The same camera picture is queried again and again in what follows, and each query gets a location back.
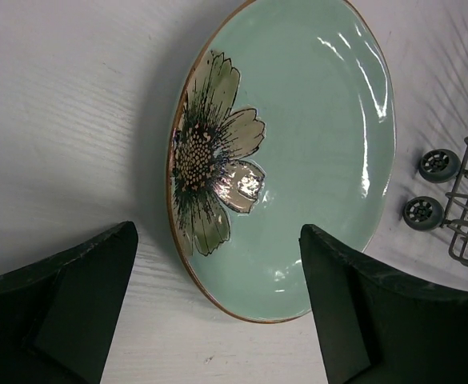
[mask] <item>flower center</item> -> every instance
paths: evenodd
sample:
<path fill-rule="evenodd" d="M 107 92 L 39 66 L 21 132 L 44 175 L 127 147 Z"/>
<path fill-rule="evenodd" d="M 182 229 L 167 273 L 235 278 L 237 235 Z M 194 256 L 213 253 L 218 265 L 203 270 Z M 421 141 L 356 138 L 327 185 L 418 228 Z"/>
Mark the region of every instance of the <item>flower center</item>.
<path fill-rule="evenodd" d="M 214 151 L 210 135 L 199 129 L 198 124 L 175 151 L 175 165 L 182 183 L 182 191 L 204 188 L 214 170 Z"/>

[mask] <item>black plastic piece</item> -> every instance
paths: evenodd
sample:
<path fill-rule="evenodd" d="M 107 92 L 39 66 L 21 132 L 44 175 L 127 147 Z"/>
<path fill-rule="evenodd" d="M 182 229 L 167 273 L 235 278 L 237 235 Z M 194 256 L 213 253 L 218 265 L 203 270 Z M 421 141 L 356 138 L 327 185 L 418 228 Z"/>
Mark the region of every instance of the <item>black plastic piece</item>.
<path fill-rule="evenodd" d="M 442 183 L 455 178 L 461 169 L 461 161 L 452 150 L 432 150 L 422 156 L 418 172 L 428 182 Z"/>
<path fill-rule="evenodd" d="M 99 383 L 137 246 L 124 222 L 0 276 L 0 383 Z"/>
<path fill-rule="evenodd" d="M 302 228 L 300 247 L 329 384 L 468 383 L 468 292 L 405 274 L 316 226 Z"/>
<path fill-rule="evenodd" d="M 442 204 L 435 198 L 420 196 L 412 198 L 402 210 L 402 218 L 413 230 L 428 231 L 438 228 L 445 217 Z"/>

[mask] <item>white table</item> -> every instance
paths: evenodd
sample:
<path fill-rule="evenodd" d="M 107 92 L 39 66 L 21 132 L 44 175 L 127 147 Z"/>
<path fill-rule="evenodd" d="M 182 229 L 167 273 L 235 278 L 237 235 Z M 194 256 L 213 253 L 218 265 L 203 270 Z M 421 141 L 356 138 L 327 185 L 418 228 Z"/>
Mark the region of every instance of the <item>white table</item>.
<path fill-rule="evenodd" d="M 175 97 L 204 41 L 242 0 L 0 0 L 0 274 L 134 220 L 140 244 L 104 383 L 326 383 L 311 315 L 229 318 L 181 268 L 162 178 Z M 367 253 L 468 290 L 450 233 L 409 230 L 409 198 L 441 198 L 414 162 L 463 151 L 468 0 L 353 1 L 394 84 L 397 158 Z"/>

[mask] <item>flower petal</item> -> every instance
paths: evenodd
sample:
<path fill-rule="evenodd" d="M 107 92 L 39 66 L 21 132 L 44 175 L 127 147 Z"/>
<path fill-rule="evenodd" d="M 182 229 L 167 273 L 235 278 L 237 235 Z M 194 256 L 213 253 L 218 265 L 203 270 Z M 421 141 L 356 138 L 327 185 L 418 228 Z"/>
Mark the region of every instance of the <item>flower petal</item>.
<path fill-rule="evenodd" d="M 228 215 L 215 196 L 198 201 L 192 219 L 194 244 L 201 254 L 208 256 L 230 239 Z"/>
<path fill-rule="evenodd" d="M 175 199 L 173 200 L 172 206 L 172 215 L 174 220 L 174 229 L 175 234 L 177 235 L 177 241 L 180 245 L 180 249 L 182 250 L 182 256 L 184 258 L 190 258 L 193 255 L 193 243 L 191 240 L 191 222 L 190 218 L 182 218 L 178 215 L 178 208 L 175 203 Z"/>
<path fill-rule="evenodd" d="M 193 108 L 200 101 L 205 108 L 214 110 L 214 116 L 222 122 L 232 110 L 241 75 L 232 67 L 223 53 L 208 51 L 198 64 L 187 86 L 188 105 Z"/>
<path fill-rule="evenodd" d="M 264 177 L 255 164 L 234 160 L 225 166 L 225 174 L 214 186 L 214 192 L 231 210 L 247 214 L 258 199 Z"/>
<path fill-rule="evenodd" d="M 222 126 L 222 140 L 232 159 L 245 158 L 258 150 L 266 133 L 266 124 L 257 120 L 257 110 L 245 108 L 233 112 Z"/>

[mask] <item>oval plate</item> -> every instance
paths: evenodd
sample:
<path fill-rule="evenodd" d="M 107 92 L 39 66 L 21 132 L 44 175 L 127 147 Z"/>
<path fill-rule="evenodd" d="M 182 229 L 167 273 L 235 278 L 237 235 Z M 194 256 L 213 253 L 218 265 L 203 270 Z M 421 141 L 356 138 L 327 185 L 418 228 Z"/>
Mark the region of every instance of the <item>oval plate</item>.
<path fill-rule="evenodd" d="M 171 131 L 174 240 L 228 314 L 310 311 L 298 246 L 314 223 L 357 250 L 375 232 L 395 152 L 388 69 L 339 0 L 249 0 L 198 56 Z"/>

